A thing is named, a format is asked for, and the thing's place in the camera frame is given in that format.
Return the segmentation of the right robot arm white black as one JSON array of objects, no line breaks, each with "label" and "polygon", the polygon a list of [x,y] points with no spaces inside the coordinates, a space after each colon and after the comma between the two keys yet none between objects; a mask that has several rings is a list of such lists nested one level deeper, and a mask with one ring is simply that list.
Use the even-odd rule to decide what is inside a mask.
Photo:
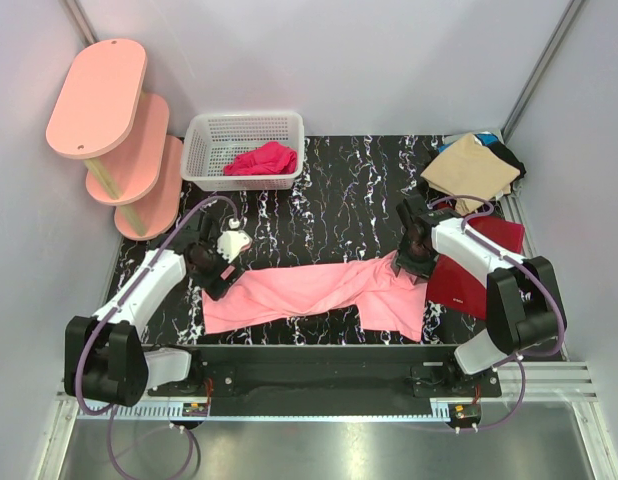
[{"label": "right robot arm white black", "polygon": [[393,270],[428,279],[445,256],[480,282],[486,292],[486,329],[453,352],[443,384],[465,396],[479,375],[522,355],[553,356],[562,348],[567,328],[552,263],[526,258],[488,239],[451,208],[437,209],[420,195],[396,207],[404,229]]}]

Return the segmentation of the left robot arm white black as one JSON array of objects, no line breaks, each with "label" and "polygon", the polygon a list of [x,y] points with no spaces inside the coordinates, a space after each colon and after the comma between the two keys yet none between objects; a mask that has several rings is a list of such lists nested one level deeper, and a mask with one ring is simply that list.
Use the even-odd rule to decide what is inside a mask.
[{"label": "left robot arm white black", "polygon": [[[190,277],[211,299],[219,300],[242,271],[238,257],[251,237],[233,221],[220,230],[205,215],[200,231],[185,246],[169,235],[145,257],[121,289],[90,316],[75,316],[64,334],[63,383],[81,409],[96,415],[112,405],[136,405],[149,390],[171,384],[185,396],[204,386],[205,372],[181,346],[146,346],[141,340],[149,320],[168,294]],[[101,409],[92,407],[98,401]]]}]

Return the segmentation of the light pink t shirt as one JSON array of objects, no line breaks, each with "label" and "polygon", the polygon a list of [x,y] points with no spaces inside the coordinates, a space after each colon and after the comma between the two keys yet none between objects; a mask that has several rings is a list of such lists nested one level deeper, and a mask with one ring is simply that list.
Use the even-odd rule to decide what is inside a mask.
[{"label": "light pink t shirt", "polygon": [[221,299],[202,295],[205,332],[220,334],[354,306],[363,330],[398,332],[419,342],[427,284],[405,270],[396,272],[396,255],[247,271]]}]

